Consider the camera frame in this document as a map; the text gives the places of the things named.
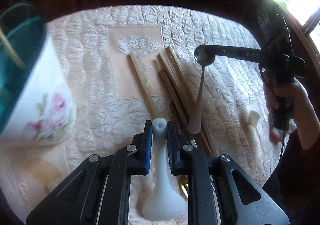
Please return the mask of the person's right hand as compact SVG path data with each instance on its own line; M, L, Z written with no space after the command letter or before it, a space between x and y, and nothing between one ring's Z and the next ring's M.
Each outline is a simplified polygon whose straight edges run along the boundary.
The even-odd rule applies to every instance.
M308 93L297 80L287 85L276 85L269 88L263 85L266 106L270 113L279 108L276 97L293 99L292 119L296 124L302 149L309 150L319 138L319 118L315 113Z

